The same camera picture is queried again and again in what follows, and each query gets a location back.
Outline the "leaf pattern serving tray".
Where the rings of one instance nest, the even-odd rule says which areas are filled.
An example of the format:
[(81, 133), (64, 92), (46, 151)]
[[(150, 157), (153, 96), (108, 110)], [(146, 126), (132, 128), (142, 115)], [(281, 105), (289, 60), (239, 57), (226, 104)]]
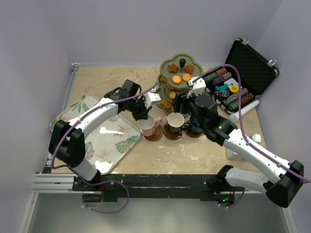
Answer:
[[(99, 101), (100, 99), (93, 94), (82, 95), (50, 123), (50, 130), (53, 130), (58, 120), (69, 121), (78, 117)], [(138, 142), (140, 136), (140, 130), (122, 115), (113, 116), (98, 126), (85, 139), (86, 159), (101, 174), (107, 174)]]

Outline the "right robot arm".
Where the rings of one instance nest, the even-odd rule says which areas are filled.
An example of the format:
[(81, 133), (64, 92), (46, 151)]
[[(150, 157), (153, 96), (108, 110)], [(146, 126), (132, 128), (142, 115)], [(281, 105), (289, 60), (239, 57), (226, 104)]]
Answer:
[(188, 113), (210, 141), (236, 152), (259, 170), (256, 173), (224, 166), (217, 174), (219, 189), (248, 188), (264, 193), (279, 207), (289, 207), (304, 183), (302, 163), (282, 159), (254, 142), (236, 124), (219, 115), (217, 103), (208, 95), (177, 92), (173, 104), (174, 111)]

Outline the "maple leaf cookie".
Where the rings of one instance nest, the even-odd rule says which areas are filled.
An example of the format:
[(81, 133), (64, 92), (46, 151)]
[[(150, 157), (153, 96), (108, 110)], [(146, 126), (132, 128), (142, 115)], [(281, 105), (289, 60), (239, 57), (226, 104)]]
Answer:
[(161, 76), (161, 77), (160, 77), (160, 81), (166, 83), (166, 82), (167, 82), (167, 79), (166, 79), (165, 77)]

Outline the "dark blue mug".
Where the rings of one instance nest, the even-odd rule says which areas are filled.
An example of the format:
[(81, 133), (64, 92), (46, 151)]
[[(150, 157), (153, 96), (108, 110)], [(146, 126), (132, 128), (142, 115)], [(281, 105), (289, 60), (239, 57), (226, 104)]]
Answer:
[(199, 128), (199, 125), (195, 122), (193, 117), (190, 117), (189, 119), (189, 131), (193, 134), (201, 134), (202, 133), (202, 129)]

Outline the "brown saucer back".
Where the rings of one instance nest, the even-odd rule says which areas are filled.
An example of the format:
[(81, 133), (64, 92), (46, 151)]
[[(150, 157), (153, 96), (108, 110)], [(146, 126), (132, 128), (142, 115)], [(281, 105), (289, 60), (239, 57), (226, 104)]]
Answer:
[(163, 133), (167, 139), (177, 140), (182, 136), (183, 131), (179, 131), (178, 133), (171, 133), (168, 129), (168, 124), (165, 124), (163, 127)]

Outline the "dark grey mug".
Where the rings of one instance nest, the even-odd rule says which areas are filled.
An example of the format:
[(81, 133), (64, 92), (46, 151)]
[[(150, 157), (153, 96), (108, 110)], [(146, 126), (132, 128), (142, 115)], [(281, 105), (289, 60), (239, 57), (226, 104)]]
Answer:
[(167, 117), (168, 130), (171, 134), (180, 134), (182, 131), (190, 129), (190, 125), (180, 113), (171, 113)]

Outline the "round orange cookie front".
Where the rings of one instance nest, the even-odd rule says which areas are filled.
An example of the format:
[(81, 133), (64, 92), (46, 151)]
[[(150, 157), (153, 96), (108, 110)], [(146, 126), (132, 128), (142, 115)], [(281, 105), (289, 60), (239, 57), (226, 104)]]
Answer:
[(188, 82), (188, 81), (191, 79), (191, 75), (188, 74), (188, 73), (185, 73), (185, 74), (183, 74), (182, 79), (183, 79), (185, 82)]

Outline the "orange flower cookie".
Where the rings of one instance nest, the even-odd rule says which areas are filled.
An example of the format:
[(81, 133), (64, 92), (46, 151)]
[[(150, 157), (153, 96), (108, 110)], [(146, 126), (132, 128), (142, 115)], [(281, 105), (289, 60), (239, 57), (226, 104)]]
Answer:
[(176, 97), (176, 92), (171, 92), (171, 93), (169, 94), (169, 97), (170, 97), (171, 99), (175, 99), (175, 97)]

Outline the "brown patterned cookie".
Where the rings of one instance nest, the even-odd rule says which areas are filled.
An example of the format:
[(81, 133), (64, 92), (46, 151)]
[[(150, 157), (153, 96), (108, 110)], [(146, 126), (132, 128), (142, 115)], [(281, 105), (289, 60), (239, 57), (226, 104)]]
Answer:
[(168, 83), (166, 83), (167, 87), (170, 89), (170, 90), (173, 90), (173, 87), (170, 86)]

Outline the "heart cookie light brown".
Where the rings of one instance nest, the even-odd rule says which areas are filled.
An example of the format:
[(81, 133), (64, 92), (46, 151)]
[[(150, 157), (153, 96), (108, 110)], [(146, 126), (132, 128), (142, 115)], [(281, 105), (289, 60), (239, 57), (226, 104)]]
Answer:
[(184, 71), (191, 75), (194, 71), (194, 68), (195, 68), (194, 65), (188, 65), (184, 67)]

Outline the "pink cup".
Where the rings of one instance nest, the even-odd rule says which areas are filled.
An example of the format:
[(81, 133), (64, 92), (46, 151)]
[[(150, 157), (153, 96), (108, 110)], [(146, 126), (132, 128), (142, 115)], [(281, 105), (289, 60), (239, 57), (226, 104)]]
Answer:
[(162, 123), (161, 117), (154, 118), (148, 115), (147, 119), (137, 121), (138, 127), (144, 136), (152, 136), (156, 133), (156, 128)]

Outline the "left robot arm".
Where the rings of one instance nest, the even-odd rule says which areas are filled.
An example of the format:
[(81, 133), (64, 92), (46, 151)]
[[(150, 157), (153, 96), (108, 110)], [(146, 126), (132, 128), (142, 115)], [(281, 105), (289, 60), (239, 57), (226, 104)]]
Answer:
[[(89, 190), (98, 189), (101, 176), (140, 138), (138, 129), (119, 113), (128, 111), (134, 120), (147, 119), (152, 105), (159, 100), (152, 89), (154, 86), (142, 91), (139, 84), (126, 80), (79, 116), (56, 121), (48, 148), (52, 169), (68, 167)], [(63, 165), (55, 165), (55, 160)]]

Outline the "brown saucer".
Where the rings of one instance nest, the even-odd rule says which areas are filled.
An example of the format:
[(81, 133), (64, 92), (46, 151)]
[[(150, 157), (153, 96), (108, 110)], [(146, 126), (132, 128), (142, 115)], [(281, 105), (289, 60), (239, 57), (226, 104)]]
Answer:
[(167, 139), (177, 140), (182, 136), (183, 131), (179, 131), (178, 133), (171, 133), (168, 129), (168, 124), (165, 124), (163, 127), (163, 133)]
[(163, 136), (163, 127), (158, 125), (155, 129), (155, 133), (151, 136), (144, 136), (148, 141), (158, 141)]
[(203, 133), (193, 133), (189, 130), (185, 131), (185, 133), (187, 134), (187, 136), (191, 137), (191, 138), (199, 138)]

